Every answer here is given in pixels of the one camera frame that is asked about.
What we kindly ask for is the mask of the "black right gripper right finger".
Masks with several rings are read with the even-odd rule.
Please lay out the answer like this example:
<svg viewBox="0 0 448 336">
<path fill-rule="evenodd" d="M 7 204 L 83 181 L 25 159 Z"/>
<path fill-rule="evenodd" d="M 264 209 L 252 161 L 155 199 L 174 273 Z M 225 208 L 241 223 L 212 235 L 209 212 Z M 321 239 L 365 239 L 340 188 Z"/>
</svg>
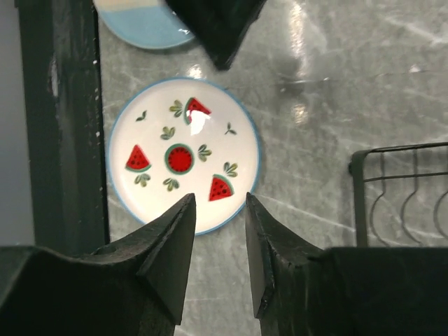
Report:
<svg viewBox="0 0 448 336">
<path fill-rule="evenodd" d="M 253 311 L 263 335 L 446 335 L 445 248 L 320 249 L 246 196 Z"/>
</svg>

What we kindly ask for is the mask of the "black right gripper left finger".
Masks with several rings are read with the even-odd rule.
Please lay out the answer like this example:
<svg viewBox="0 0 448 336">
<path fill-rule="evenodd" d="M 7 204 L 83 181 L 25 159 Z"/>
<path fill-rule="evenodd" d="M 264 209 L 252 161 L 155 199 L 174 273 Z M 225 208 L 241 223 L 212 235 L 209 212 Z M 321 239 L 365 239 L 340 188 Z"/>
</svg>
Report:
<svg viewBox="0 0 448 336">
<path fill-rule="evenodd" d="M 180 325 L 195 237 L 196 202 L 94 253 L 1 249 L 2 335 L 173 335 Z"/>
</svg>

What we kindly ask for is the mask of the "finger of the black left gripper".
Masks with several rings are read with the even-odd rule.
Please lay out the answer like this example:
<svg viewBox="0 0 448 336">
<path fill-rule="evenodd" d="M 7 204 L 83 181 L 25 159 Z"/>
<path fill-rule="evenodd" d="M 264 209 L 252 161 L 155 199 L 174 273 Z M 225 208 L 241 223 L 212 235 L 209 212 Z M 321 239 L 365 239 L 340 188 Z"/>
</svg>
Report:
<svg viewBox="0 0 448 336">
<path fill-rule="evenodd" d="M 227 71 L 265 0 L 168 0 L 166 4 L 192 32 L 215 68 Z"/>
</svg>

